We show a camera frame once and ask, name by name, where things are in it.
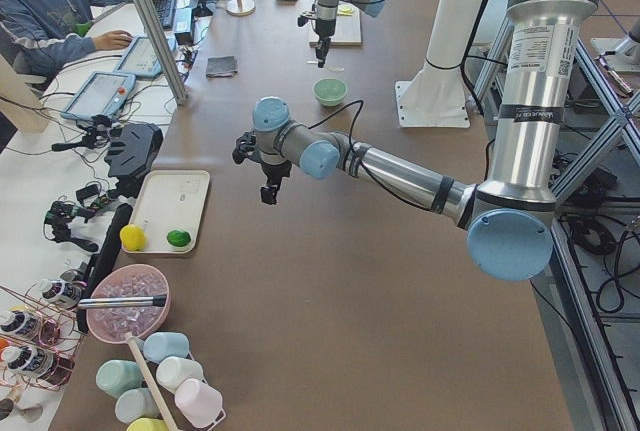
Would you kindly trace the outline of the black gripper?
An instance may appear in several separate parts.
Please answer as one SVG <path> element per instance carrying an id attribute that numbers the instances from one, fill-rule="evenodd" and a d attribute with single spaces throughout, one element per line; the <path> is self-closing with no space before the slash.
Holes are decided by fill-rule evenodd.
<path id="1" fill-rule="evenodd" d="M 266 186 L 260 188 L 261 201 L 265 204 L 276 205 L 278 188 L 284 178 L 289 178 L 292 163 L 289 160 L 280 160 L 272 163 L 266 157 L 261 158 L 261 169 L 266 176 Z"/>
<path id="2" fill-rule="evenodd" d="M 318 37 L 318 41 L 315 46 L 315 55 L 318 67 L 323 67 L 323 64 L 326 63 L 327 54 L 330 50 L 330 41 L 335 33 L 335 28 L 335 17 L 331 19 L 317 17 L 315 19 L 315 33 Z"/>

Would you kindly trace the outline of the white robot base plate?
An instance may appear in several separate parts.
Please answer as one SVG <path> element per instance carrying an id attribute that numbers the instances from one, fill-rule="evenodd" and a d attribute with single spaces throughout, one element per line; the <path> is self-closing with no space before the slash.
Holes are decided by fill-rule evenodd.
<path id="1" fill-rule="evenodd" d="M 464 88 L 453 82 L 397 81 L 398 121 L 405 128 L 469 128 Z"/>

